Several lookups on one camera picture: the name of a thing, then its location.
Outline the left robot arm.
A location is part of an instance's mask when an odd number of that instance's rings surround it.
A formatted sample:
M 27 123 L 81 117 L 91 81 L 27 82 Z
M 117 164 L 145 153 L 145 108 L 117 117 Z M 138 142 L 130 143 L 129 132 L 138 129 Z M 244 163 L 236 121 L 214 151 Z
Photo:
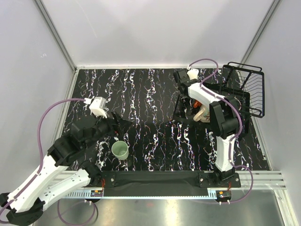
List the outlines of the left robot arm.
M 73 122 L 71 129 L 54 142 L 42 164 L 22 185 L 13 192 L 1 193 L 0 205 L 8 209 L 8 223 L 29 226 L 48 207 L 72 190 L 98 186 L 102 174 L 96 164 L 89 160 L 84 161 L 81 168 L 70 177 L 53 186 L 50 186 L 50 182 L 89 149 L 93 149 L 97 141 L 104 137 L 122 137 L 131 124 L 116 112 L 112 112 L 111 118 L 90 115 Z

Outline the green cup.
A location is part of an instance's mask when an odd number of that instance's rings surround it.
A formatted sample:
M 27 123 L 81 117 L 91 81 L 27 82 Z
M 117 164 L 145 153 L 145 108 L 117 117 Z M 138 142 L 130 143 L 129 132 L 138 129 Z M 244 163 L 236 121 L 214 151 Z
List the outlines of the green cup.
M 128 145 L 124 141 L 116 141 L 111 147 L 111 152 L 116 158 L 122 161 L 126 160 L 129 156 Z

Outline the orange black mug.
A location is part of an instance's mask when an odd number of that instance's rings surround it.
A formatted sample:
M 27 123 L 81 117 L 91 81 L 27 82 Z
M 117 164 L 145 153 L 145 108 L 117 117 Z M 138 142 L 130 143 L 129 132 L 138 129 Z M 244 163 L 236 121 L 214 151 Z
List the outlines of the orange black mug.
M 193 104 L 193 108 L 194 109 L 200 109 L 201 106 L 202 106 L 202 104 L 199 101 L 195 100 L 195 102 Z

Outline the beige printed mug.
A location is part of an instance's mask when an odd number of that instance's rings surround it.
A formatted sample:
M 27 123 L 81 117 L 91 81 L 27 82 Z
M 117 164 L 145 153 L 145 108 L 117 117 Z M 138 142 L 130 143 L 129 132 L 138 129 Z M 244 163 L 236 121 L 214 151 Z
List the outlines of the beige printed mug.
M 194 121 L 200 121 L 203 123 L 210 122 L 210 112 L 205 106 L 201 106 L 199 112 L 193 117 Z

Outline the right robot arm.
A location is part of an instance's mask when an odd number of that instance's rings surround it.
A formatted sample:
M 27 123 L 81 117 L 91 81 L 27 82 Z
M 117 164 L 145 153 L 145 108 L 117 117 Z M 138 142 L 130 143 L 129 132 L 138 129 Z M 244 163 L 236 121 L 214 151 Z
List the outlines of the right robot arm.
M 219 82 L 212 81 L 211 77 L 201 82 L 198 76 L 198 69 L 174 72 L 180 94 L 173 120 L 192 127 L 204 127 L 216 137 L 214 170 L 203 178 L 202 184 L 236 186 L 234 143 L 248 131 L 250 95 L 230 75 Z

